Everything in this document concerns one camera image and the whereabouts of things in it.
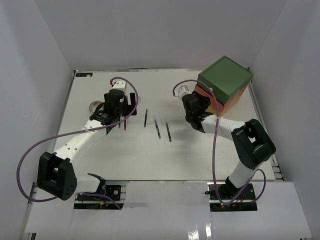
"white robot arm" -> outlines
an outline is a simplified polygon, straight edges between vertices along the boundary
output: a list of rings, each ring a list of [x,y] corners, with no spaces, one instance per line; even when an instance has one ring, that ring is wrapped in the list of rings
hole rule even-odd
[[[126,95],[127,83],[118,80],[112,89],[104,95],[104,103],[97,106],[95,112],[82,128],[83,133],[76,134],[64,146],[54,153],[44,152],[39,160],[37,186],[40,189],[62,199],[69,199],[74,193],[99,193],[105,180],[92,173],[77,176],[75,168],[83,155],[114,127],[91,130],[120,120],[127,116],[136,105],[134,93],[130,93],[131,104]]]
[[[189,92],[185,85],[179,88],[177,96],[183,102],[186,121],[197,131],[214,134],[217,116],[206,112],[210,99],[195,91]],[[217,135],[234,142],[240,159],[222,187],[234,196],[255,170],[276,152],[276,147],[256,119],[244,122],[220,117]]]

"green box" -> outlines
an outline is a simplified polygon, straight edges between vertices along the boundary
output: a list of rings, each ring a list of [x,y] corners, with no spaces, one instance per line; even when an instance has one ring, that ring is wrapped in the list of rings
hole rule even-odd
[[[251,80],[254,74],[227,56],[221,57],[214,64],[198,75],[198,80],[213,89],[216,99],[226,104]]]

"black pen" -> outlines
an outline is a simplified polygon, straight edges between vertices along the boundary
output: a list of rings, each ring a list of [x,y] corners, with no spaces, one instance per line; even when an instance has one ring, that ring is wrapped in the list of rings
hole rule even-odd
[[[171,135],[170,135],[169,125],[167,121],[165,122],[165,126],[166,126],[166,131],[168,132],[169,141],[171,142]]]
[[[148,116],[148,108],[145,110],[145,117],[144,117],[144,127],[147,125],[147,116]]]
[[[155,116],[153,116],[153,120],[154,120],[154,125],[155,125],[156,132],[158,133],[158,137],[159,137],[159,139],[161,139],[158,123],[157,123],[157,120],[156,120]]]

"wire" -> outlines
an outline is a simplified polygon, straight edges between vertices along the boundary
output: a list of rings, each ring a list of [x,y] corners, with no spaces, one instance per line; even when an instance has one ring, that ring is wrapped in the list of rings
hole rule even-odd
[[[114,127],[122,122],[124,122],[125,120],[127,120],[134,112],[135,110],[137,109],[137,106],[138,106],[138,102],[139,102],[139,96],[138,96],[138,92],[137,92],[137,89],[135,88],[135,86],[127,79],[123,78],[123,77],[120,77],[120,76],[116,76],[114,78],[112,78],[110,80],[110,82],[112,83],[114,80],[116,79],[121,79],[125,82],[127,82],[132,88],[133,88],[133,91],[136,95],[136,102],[135,102],[135,106],[133,108],[133,110],[122,120],[118,121],[118,122],[115,122],[115,123],[112,123],[112,124],[109,124],[109,125],[106,125],[106,126],[100,126],[100,127],[96,127],[96,128],[90,128],[90,129],[84,129],[84,130],[79,130],[79,131],[72,131],[72,132],[67,132],[67,133],[63,133],[63,134],[60,134],[60,135],[56,135],[56,136],[50,136],[50,137],[47,137],[45,139],[42,139],[41,141],[38,141],[36,142],[34,145],[32,145],[21,157],[19,163],[18,163],[18,166],[16,168],[16,182],[18,184],[18,188],[21,192],[21,194],[26,198],[28,199],[29,201],[31,202],[35,202],[35,203],[43,203],[43,202],[47,202],[47,201],[51,201],[51,200],[54,200],[54,199],[57,199],[57,197],[51,197],[51,198],[47,198],[47,199],[34,199],[32,197],[30,197],[25,191],[24,189],[22,188],[22,185],[21,185],[21,179],[20,179],[20,170],[21,170],[21,166],[22,166],[22,163],[24,162],[26,156],[28,155],[28,153],[30,153],[30,151],[32,149],[34,149],[36,146],[44,143],[44,142],[47,142],[49,140],[52,140],[52,139],[57,139],[57,138],[61,138],[61,137],[65,137],[65,136],[69,136],[69,135],[74,135],[74,134],[82,134],[82,133],[85,133],[86,131],[95,131],[95,130],[100,130],[100,129],[106,129],[106,128],[110,128],[110,127]]]
[[[92,197],[101,197],[101,198],[108,199],[108,200],[111,201],[119,210],[121,210],[121,207],[119,207],[119,205],[118,205],[111,197],[109,197],[109,196],[102,195],[102,194],[88,193],[88,192],[84,192],[84,193],[82,193],[82,195],[92,196]]]
[[[101,200],[103,197],[100,197],[100,198],[93,198],[94,200]]]
[[[216,162],[216,144],[217,144],[218,126],[219,126],[219,118],[220,118],[218,101],[217,101],[217,98],[216,98],[215,94],[213,93],[213,89],[212,88],[208,87],[205,83],[203,83],[201,81],[198,81],[198,80],[194,80],[194,79],[184,80],[184,81],[181,81],[178,84],[176,84],[172,89],[173,96],[176,96],[175,89],[179,85],[181,85],[183,83],[186,83],[186,82],[195,82],[197,84],[199,83],[199,84],[205,86],[205,88],[208,89],[209,94],[213,97],[214,102],[215,102],[217,118],[216,118],[216,122],[215,122],[215,130],[214,130],[213,146],[212,146],[212,177],[213,177],[214,191],[216,193],[217,198],[219,199],[220,203],[222,203],[223,205],[232,204],[240,196],[240,194],[244,191],[244,189],[247,187],[247,185],[249,184],[251,179],[254,177],[256,172],[260,171],[260,172],[262,172],[262,175],[263,175],[263,188],[262,188],[262,191],[261,191],[260,195],[255,200],[249,202],[250,204],[251,203],[255,203],[262,196],[262,194],[264,193],[265,188],[266,188],[266,182],[267,182],[266,174],[264,173],[263,170],[261,170],[259,168],[256,171],[254,171],[254,173],[252,174],[252,177],[250,177],[248,179],[248,181],[246,181],[246,183],[240,188],[240,190],[236,193],[236,195],[230,201],[223,202],[223,200],[221,199],[221,196],[220,196],[219,191],[218,191],[217,178],[216,178],[216,166],[215,166],[216,165],[215,164],[215,162]]]

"white enclosure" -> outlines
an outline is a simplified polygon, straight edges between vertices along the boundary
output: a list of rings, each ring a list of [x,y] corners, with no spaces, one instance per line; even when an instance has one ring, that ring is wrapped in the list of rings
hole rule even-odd
[[[281,172],[320,239],[319,26],[315,0],[1,0],[1,239],[20,237],[17,164],[56,134],[72,70],[203,69],[223,55],[251,67]],[[50,147],[23,164],[27,193]]]

